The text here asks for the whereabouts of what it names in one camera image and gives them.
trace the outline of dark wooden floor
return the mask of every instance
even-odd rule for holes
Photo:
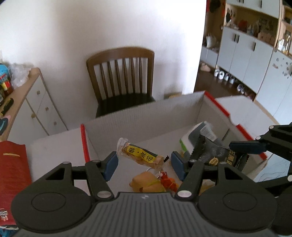
[[[219,80],[214,77],[212,72],[199,71],[194,92],[206,90],[214,98],[241,95],[241,93],[236,90],[237,86],[237,84],[231,85],[227,81]]]

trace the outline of red envelope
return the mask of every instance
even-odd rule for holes
[[[0,142],[0,226],[15,225],[10,205],[32,183],[25,145]]]

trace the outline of drawer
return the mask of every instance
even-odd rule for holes
[[[8,139],[17,144],[29,146],[33,141],[46,137],[47,134],[38,122],[37,118],[24,100],[13,122]]]
[[[41,121],[44,128],[47,130],[49,135],[54,135],[66,131],[66,127],[60,119],[55,107],[48,93],[46,92],[41,102],[37,117]]]
[[[27,101],[32,107],[35,113],[38,112],[39,106],[41,105],[41,100],[43,99],[46,92],[46,88],[43,84],[41,76],[39,76],[30,89],[28,95],[26,96]]]

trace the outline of silver screw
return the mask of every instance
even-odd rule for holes
[[[109,198],[111,195],[112,195],[112,193],[109,192],[109,191],[99,191],[99,192],[97,193],[97,196],[98,196],[99,198]]]
[[[181,190],[178,192],[178,196],[181,198],[189,198],[192,195],[192,193],[188,190]]]

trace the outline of blue gripper pad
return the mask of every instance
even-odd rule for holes
[[[182,157],[177,151],[171,153],[171,165],[180,181],[184,181],[187,173],[184,170],[184,162],[182,161]]]
[[[107,158],[105,158],[103,162],[105,162],[106,165],[104,168],[104,172],[102,173],[102,176],[105,179],[105,181],[109,181],[119,164],[117,153],[113,151],[111,154],[107,156]]]

